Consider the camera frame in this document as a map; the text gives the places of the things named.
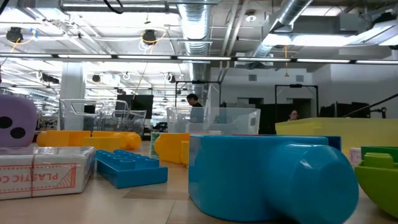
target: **black dot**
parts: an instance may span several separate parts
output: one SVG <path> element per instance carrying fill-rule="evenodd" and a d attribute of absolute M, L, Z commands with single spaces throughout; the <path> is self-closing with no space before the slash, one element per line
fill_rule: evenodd
<path fill-rule="evenodd" d="M 9 117 L 0 117 L 0 128 L 9 128 L 12 125 L 12 119 Z"/>
<path fill-rule="evenodd" d="M 23 129 L 23 128 L 13 128 L 11 130 L 11 136 L 14 139 L 23 138 L 25 136 L 25 134 L 26 134 L 26 132 L 25 132 L 25 129 Z"/>

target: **purple block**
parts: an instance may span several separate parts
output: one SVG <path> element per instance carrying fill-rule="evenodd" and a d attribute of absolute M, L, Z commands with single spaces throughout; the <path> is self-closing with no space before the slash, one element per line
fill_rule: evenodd
<path fill-rule="evenodd" d="M 36 106 L 31 100 L 0 95 L 0 147 L 29 146 L 36 121 Z"/>

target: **person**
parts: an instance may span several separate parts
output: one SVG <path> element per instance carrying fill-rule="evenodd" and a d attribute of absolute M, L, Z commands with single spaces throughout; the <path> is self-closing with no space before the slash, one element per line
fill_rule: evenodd
<path fill-rule="evenodd" d="M 297 119 L 299 119 L 299 113 L 297 112 L 297 110 L 292 110 L 292 112 L 290 112 L 289 114 L 289 119 L 287 121 L 295 121 Z"/>
<path fill-rule="evenodd" d="M 187 96 L 189 105 L 192 106 L 190 114 L 191 123 L 203 123 L 204 111 L 202 105 L 198 102 L 199 97 L 191 93 Z"/>

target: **blue lego brick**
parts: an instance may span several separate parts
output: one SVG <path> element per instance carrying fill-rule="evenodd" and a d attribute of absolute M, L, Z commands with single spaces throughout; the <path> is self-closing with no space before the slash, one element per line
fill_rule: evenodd
<path fill-rule="evenodd" d="M 192 134 L 189 194 L 202 212 L 234 222 L 344 223 L 358 181 L 331 144 L 339 138 Z"/>
<path fill-rule="evenodd" d="M 159 167 L 158 159 L 120 149 L 98 150 L 95 158 L 97 172 L 117 189 L 167 182 L 167 167 Z"/>

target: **green bowl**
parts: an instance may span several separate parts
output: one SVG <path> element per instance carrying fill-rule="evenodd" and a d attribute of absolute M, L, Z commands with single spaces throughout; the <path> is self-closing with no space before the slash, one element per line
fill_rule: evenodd
<path fill-rule="evenodd" d="M 355 167 L 355 173 L 368 197 L 398 218 L 398 163 L 394 163 L 391 154 L 382 151 L 365 153 L 362 163 Z"/>

